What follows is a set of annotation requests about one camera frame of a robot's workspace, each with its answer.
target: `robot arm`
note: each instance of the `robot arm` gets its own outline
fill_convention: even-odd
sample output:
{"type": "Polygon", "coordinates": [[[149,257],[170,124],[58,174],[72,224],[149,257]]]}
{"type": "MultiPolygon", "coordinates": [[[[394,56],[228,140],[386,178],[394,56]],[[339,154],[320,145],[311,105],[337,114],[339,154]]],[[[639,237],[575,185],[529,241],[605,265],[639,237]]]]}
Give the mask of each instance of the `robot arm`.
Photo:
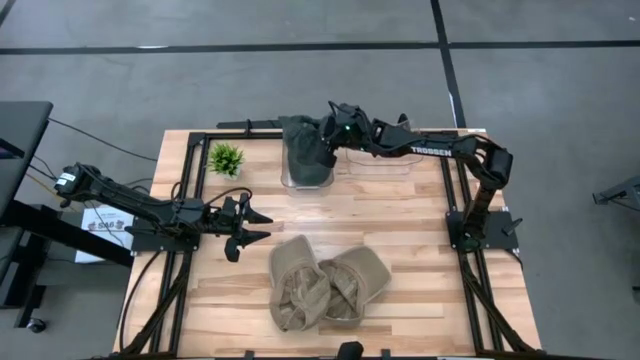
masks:
{"type": "Polygon", "coordinates": [[[332,102],[329,105],[333,113],[319,127],[324,147],[318,149],[318,162],[332,168],[336,162],[333,153],[340,147],[368,152],[374,157],[418,154],[460,160],[480,180],[480,189],[465,210],[463,234],[484,239],[489,204],[495,192],[509,182],[513,155],[482,136],[451,138],[435,132],[414,133],[377,119],[371,122],[357,106],[332,102]]]}
{"type": "MultiPolygon", "coordinates": [[[[148,221],[153,229],[147,232],[176,241],[200,234],[230,235],[225,254],[232,262],[238,261],[238,246],[244,248],[271,235],[243,228],[244,221],[251,224],[273,222],[251,209],[247,193],[242,193],[239,201],[225,197],[221,208],[214,208],[211,202],[205,203],[202,199],[177,199],[173,194],[171,200],[159,200],[116,183],[96,167],[79,163],[65,167],[54,188],[65,199],[61,207],[68,206],[71,201],[97,200],[148,221]]],[[[136,233],[136,229],[126,230],[136,233]]]]}

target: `gray floor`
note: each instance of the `gray floor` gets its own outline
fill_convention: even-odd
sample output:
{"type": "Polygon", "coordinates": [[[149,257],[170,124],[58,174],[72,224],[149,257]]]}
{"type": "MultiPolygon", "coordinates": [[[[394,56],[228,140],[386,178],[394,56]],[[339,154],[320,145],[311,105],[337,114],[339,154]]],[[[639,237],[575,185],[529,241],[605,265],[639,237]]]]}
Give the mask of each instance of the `gray floor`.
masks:
{"type": "MultiPolygon", "coordinates": [[[[640,38],[634,1],[441,2],[450,41],[640,38]]],[[[0,28],[0,47],[435,39],[429,2],[417,0],[17,0],[0,28]]],[[[505,193],[525,219],[518,234],[543,346],[635,359],[637,214],[596,207],[591,193],[640,173],[640,49],[458,50],[453,60],[468,125],[487,128],[516,157],[505,193]]],[[[382,119],[406,112],[419,126],[453,125],[437,50],[0,56],[0,100],[27,99],[52,101],[56,119],[148,156],[165,129],[319,116],[328,99],[382,119]]],[[[54,169],[92,163],[119,181],[154,170],[55,124],[38,155],[54,169]]],[[[29,180],[19,197],[55,204],[29,180]]],[[[12,330],[15,313],[0,312],[0,357],[107,354],[126,271],[45,270],[55,286],[38,316],[49,331],[12,330]]]]}

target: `wooden tabletop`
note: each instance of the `wooden tabletop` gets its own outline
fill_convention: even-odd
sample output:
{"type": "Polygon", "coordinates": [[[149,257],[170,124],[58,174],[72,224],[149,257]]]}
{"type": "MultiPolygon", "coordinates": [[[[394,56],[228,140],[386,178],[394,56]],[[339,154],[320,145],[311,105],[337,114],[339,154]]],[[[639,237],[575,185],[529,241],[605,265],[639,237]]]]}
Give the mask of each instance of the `wooden tabletop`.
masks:
{"type": "MultiPolygon", "coordinates": [[[[165,132],[152,196],[169,198],[172,185],[180,180],[189,132],[165,132]]],[[[280,140],[225,142],[244,151],[242,174],[234,182],[208,173],[203,198],[230,187],[251,188],[252,207],[274,223],[250,228],[271,231],[272,236],[242,250],[238,263],[225,259],[226,238],[202,237],[193,256],[179,356],[243,356],[245,350],[254,350],[257,356],[330,356],[341,343],[354,340],[364,345],[369,356],[379,355],[383,348],[395,356],[474,353],[457,256],[449,246],[444,221],[448,205],[439,159],[403,158],[403,163],[372,167],[355,163],[369,158],[338,151],[329,193],[292,197],[280,179],[280,140]],[[298,234],[309,238],[318,260],[364,244],[391,271],[391,283],[367,305],[366,318],[358,328],[340,329],[320,322],[304,332],[282,333],[273,323],[268,310],[268,254],[276,244],[298,234]]],[[[450,165],[460,206],[457,172],[455,164],[450,165]]],[[[468,177],[473,193],[478,182],[471,174],[468,177]]],[[[492,208],[502,206],[504,200],[498,193],[492,208]]],[[[539,347],[519,264],[502,250],[485,251],[485,256],[496,305],[526,342],[539,347]]],[[[136,258],[128,292],[150,257],[149,253],[136,258]]],[[[125,343],[133,339],[156,307],[164,260],[165,254],[161,254],[134,294],[125,343]]],[[[174,274],[180,262],[176,261],[174,274]]],[[[485,347],[491,348],[486,315],[479,303],[478,308],[485,347]]],[[[172,317],[170,309],[160,349],[168,348],[167,325],[172,317]]]]}

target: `khaki hat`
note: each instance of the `khaki hat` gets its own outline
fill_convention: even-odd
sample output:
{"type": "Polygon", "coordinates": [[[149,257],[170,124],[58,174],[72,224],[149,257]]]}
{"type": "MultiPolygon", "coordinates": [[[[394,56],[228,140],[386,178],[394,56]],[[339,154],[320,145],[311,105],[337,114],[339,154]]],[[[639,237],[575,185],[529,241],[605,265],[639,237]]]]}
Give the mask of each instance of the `khaki hat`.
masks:
{"type": "Polygon", "coordinates": [[[373,250],[358,246],[332,260],[320,262],[329,276],[331,300],[325,320],[334,325],[357,326],[364,318],[364,306],[391,281],[391,273],[373,250]]]}
{"type": "Polygon", "coordinates": [[[331,290],[306,237],[296,236],[271,251],[269,276],[269,310],[280,330],[305,330],[320,321],[331,290]]]}

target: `green plant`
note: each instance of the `green plant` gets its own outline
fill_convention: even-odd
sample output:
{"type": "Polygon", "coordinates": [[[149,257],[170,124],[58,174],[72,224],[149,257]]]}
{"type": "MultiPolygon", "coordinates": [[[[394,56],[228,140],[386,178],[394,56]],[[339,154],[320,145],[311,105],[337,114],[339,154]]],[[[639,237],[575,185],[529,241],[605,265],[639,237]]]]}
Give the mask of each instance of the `green plant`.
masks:
{"type": "Polygon", "coordinates": [[[243,162],[244,153],[237,146],[216,144],[209,152],[208,168],[217,174],[236,176],[243,162]]]}

